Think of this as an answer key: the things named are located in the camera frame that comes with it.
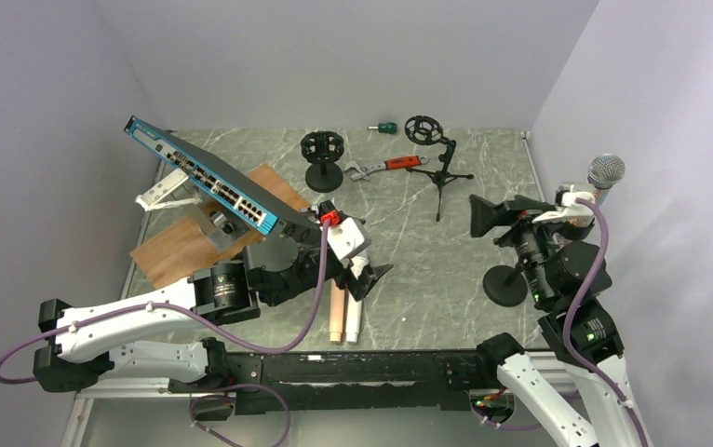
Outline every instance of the beige tube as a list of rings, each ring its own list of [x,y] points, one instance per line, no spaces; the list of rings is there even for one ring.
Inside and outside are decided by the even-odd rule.
[[[345,290],[337,287],[334,279],[331,281],[330,305],[330,341],[343,341],[343,320],[345,319]]]

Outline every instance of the tripod leg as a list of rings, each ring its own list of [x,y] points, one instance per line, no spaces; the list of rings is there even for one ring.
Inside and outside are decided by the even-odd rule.
[[[440,184],[438,186],[438,206],[436,208],[436,222],[441,220],[441,192],[444,190],[444,185]]]

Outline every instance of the table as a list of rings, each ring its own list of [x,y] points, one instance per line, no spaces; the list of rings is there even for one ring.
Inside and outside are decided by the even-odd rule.
[[[417,146],[402,133],[380,134],[366,129],[334,129],[343,136],[342,167],[354,159],[362,163],[415,154],[427,156],[424,168],[436,170],[443,145]],[[329,340],[329,291],[313,328],[295,351],[403,350],[474,348],[501,332],[509,332],[527,348],[544,348],[536,320],[542,315],[531,298],[524,305],[504,308],[492,303],[482,290],[483,274],[497,264],[512,265],[512,249],[491,241],[504,229],[483,238],[469,236],[470,194],[493,202],[516,194],[540,198],[533,166],[521,133],[513,129],[448,129],[458,142],[452,173],[474,173],[474,180],[456,180],[444,189],[441,222],[435,222],[437,190],[423,174],[405,170],[378,172],[370,181],[343,185],[329,194],[310,190],[304,182],[309,166],[299,141],[312,129],[197,129],[180,130],[180,138],[220,156],[247,172],[269,164],[310,203],[332,199],[346,213],[367,219],[372,238],[368,248],[373,264],[392,263],[392,269],[365,299],[362,333],[355,345],[334,345]],[[143,150],[135,144],[135,150]],[[153,211],[145,228],[151,237],[182,217],[181,210]],[[136,269],[128,296],[153,287]],[[280,346],[299,332],[308,318],[313,292],[308,291],[278,307],[262,306],[259,319],[228,325],[225,329],[252,343]],[[192,343],[210,336],[208,330],[184,330],[156,336],[168,343]],[[228,343],[231,351],[244,349]]]

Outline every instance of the wooden block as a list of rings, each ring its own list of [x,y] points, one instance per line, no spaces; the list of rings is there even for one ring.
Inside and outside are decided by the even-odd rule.
[[[247,176],[295,210],[310,206],[268,165],[260,165]],[[201,208],[207,215],[214,210],[223,210],[223,206],[215,200],[203,203]],[[231,259],[246,245],[259,240],[261,233],[250,230],[225,251],[216,252],[200,231],[195,219],[185,216],[145,241],[130,254],[142,273],[159,289],[192,275],[196,270]]]

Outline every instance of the tripod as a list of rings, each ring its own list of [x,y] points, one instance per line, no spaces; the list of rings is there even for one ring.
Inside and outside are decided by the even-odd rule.
[[[412,116],[406,121],[406,136],[415,144],[421,146],[430,146],[438,142],[447,146],[444,154],[438,156],[438,161],[444,163],[440,170],[430,171],[416,168],[406,168],[408,172],[420,172],[428,176],[431,182],[438,188],[438,207],[436,208],[436,222],[441,220],[441,191],[444,186],[456,179],[472,180],[475,178],[473,174],[450,174],[448,169],[452,162],[452,156],[455,155],[455,140],[451,140],[444,136],[444,131],[438,121],[430,116],[417,115]]]

